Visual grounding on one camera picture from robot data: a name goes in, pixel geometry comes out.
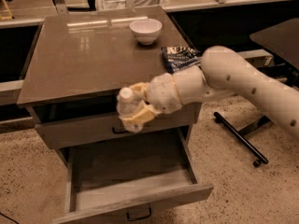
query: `speckled floor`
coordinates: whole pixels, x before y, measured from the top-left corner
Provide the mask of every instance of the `speckled floor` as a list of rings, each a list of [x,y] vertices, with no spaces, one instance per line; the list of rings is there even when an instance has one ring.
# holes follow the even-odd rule
[[[299,144],[266,124],[248,137],[269,160],[254,168],[253,155],[215,122],[215,111],[237,129],[261,116],[239,96],[204,104],[189,149],[202,183],[215,187],[211,196],[136,223],[299,223]],[[21,224],[50,224],[64,214],[66,168],[34,129],[20,130],[31,126],[30,120],[0,126],[0,211]]]

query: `countertop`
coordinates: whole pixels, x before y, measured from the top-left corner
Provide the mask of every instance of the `countertop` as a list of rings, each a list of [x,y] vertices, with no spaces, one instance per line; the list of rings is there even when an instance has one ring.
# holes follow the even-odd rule
[[[137,43],[129,24],[138,18],[163,24],[149,46]],[[47,17],[18,99],[19,106],[89,98],[147,82],[164,72],[163,46],[187,46],[161,7]]]

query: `wooden cabinet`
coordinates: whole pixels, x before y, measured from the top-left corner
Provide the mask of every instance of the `wooden cabinet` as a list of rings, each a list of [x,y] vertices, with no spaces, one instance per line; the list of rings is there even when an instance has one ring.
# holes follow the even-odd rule
[[[158,40],[139,45],[129,24],[153,18]],[[45,19],[18,105],[68,167],[66,213],[53,223],[110,223],[207,199],[187,143],[200,104],[126,132],[116,112],[124,86],[165,72],[161,47],[188,46],[160,7]]]

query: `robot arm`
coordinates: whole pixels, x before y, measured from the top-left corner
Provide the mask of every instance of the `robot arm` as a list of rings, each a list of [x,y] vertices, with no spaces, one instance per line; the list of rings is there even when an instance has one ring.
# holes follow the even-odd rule
[[[299,92],[259,72],[225,47],[207,49],[201,68],[192,66],[173,75],[165,73],[150,83],[121,89],[118,111],[124,127],[138,132],[144,123],[159,114],[170,114],[189,103],[220,100],[234,93],[248,99],[299,140]],[[130,111],[123,112],[128,105]]]

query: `upper drawer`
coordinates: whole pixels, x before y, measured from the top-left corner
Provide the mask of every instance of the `upper drawer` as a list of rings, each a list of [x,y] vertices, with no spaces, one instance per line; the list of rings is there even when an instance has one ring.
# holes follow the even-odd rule
[[[177,129],[71,147],[66,214],[54,224],[103,224],[208,198]]]
[[[147,123],[142,133],[193,124],[198,119],[199,109],[199,104],[190,104],[171,115],[161,115]],[[124,130],[116,113],[41,123],[36,125],[36,130],[46,145],[54,149],[133,134]]]

